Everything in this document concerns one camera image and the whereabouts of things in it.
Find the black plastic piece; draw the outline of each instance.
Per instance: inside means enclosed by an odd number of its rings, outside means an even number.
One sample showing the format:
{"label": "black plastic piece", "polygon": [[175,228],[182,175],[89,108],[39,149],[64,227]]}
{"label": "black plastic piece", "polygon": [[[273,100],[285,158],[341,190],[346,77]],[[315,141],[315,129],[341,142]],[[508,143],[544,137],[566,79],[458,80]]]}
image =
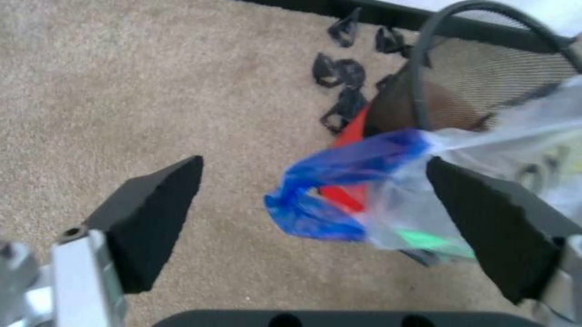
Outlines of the black plastic piece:
{"label": "black plastic piece", "polygon": [[384,76],[383,79],[376,82],[376,89],[378,92],[381,92],[386,87],[390,87],[394,81],[394,74],[388,74]]}
{"label": "black plastic piece", "polygon": [[333,60],[319,52],[311,68],[316,83],[323,87],[332,88],[342,83],[339,71]]}
{"label": "black plastic piece", "polygon": [[[411,46],[411,45],[407,44],[407,45],[405,45],[405,46],[404,46],[404,47],[401,49],[401,51],[400,51],[400,55],[401,55],[403,58],[410,59],[410,58],[412,57],[412,50],[413,50],[413,49],[414,49],[414,46]],[[423,65],[424,65],[425,67],[428,67],[428,68],[432,68],[432,67],[433,67],[433,64],[431,63],[431,59],[429,58],[429,55],[428,55],[428,53],[425,53],[425,59],[424,59],[424,61],[423,61]]]}
{"label": "black plastic piece", "polygon": [[348,17],[338,20],[327,29],[327,33],[338,46],[349,48],[354,44],[361,10],[361,7],[354,9]]}
{"label": "black plastic piece", "polygon": [[[368,101],[359,90],[344,89],[339,93],[338,102],[321,117],[320,122],[333,135],[337,135],[356,118],[367,103]],[[332,116],[338,116],[338,125],[330,122]]]}
{"label": "black plastic piece", "polygon": [[88,228],[105,232],[126,294],[151,290],[170,258],[198,193],[203,164],[202,157],[194,156],[129,179],[85,221]]}
{"label": "black plastic piece", "polygon": [[376,51],[381,53],[396,53],[404,47],[404,36],[394,29],[380,27],[376,32]]}
{"label": "black plastic piece", "polygon": [[487,312],[186,311],[155,327],[540,327],[522,317]]}
{"label": "black plastic piece", "polygon": [[354,59],[340,59],[335,62],[335,66],[346,88],[359,90],[364,86],[366,71],[360,63]]}
{"label": "black plastic piece", "polygon": [[514,304],[539,299],[557,268],[555,240],[582,228],[517,183],[436,157],[427,176],[483,271]]}

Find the carpet floor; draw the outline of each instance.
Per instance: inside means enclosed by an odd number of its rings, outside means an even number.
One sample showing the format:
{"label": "carpet floor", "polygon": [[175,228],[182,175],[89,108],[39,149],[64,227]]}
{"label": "carpet floor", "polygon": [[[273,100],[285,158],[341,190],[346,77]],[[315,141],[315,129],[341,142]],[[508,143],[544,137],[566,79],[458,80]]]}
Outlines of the carpet floor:
{"label": "carpet floor", "polygon": [[174,254],[152,292],[128,296],[128,326],[210,308],[526,314],[475,264],[427,269],[271,221],[263,195],[332,141],[318,119],[339,88],[313,83],[316,54],[362,63],[369,99],[403,64],[374,51],[375,26],[336,47],[334,20],[228,0],[2,1],[1,232],[47,262],[123,181],[203,155]]}

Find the clear plastic bag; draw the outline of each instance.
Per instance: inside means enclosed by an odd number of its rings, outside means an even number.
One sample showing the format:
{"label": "clear plastic bag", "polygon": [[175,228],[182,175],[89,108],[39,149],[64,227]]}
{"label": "clear plastic bag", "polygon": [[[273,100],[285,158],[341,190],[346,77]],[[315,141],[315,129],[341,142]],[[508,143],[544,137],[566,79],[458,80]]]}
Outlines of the clear plastic bag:
{"label": "clear plastic bag", "polygon": [[[582,82],[573,78],[548,97],[499,113],[499,125],[485,133],[410,129],[328,149],[293,165],[264,201],[273,220],[291,235],[369,240],[382,249],[472,258],[425,174],[427,162],[439,155],[521,183],[582,225],[579,104]],[[327,185],[365,185],[364,211],[351,212],[314,192]]]}
{"label": "clear plastic bag", "polygon": [[582,87],[576,80],[554,94],[498,115],[487,133],[458,129],[423,132],[431,145],[369,192],[366,231],[383,249],[428,249],[471,257],[472,252],[425,175],[438,155],[487,176],[521,183],[582,225]]}

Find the hole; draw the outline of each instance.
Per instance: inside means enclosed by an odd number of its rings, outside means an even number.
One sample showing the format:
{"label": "hole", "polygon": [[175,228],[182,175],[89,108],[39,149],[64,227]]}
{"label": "hole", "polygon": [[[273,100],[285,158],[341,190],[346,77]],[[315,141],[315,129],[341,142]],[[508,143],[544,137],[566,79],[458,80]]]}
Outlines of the hole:
{"label": "hole", "polygon": [[428,318],[421,315],[407,315],[402,319],[401,327],[435,327]]}
{"label": "hole", "polygon": [[77,233],[79,233],[81,231],[81,229],[75,227],[75,228],[71,228],[70,230],[65,231],[65,236],[75,236],[77,235]]}
{"label": "hole", "polygon": [[280,315],[276,315],[269,322],[269,327],[301,327],[301,326],[302,324],[299,318],[289,313],[282,313]]}

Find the mesh basket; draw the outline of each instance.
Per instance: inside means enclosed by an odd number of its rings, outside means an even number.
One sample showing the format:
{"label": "mesh basket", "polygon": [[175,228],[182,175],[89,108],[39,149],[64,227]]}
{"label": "mesh basket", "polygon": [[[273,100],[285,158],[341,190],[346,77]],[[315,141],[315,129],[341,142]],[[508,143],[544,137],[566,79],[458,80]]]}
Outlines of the mesh basket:
{"label": "mesh basket", "polygon": [[499,110],[550,94],[582,72],[571,44],[506,5],[451,5],[425,23],[411,59],[374,99],[365,134],[484,130]]}

